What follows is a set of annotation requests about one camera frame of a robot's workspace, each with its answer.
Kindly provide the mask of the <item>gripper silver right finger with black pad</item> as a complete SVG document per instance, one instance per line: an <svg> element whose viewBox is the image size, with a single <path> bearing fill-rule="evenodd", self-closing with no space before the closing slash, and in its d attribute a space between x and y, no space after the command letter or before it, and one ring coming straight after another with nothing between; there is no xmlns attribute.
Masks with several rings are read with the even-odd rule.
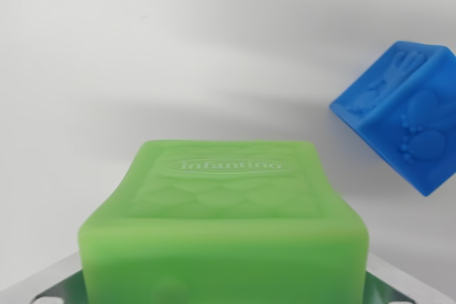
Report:
<svg viewBox="0 0 456 304"><path fill-rule="evenodd" d="M363 303L455 304L455 300L369 253Z"/></svg>

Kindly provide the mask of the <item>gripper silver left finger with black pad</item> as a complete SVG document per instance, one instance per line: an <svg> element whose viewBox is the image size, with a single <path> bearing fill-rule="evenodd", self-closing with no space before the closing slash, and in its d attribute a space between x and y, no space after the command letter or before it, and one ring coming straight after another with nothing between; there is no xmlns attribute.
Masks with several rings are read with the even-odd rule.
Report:
<svg viewBox="0 0 456 304"><path fill-rule="evenodd" d="M85 303L86 290L78 253L1 291L1 303Z"/></svg>

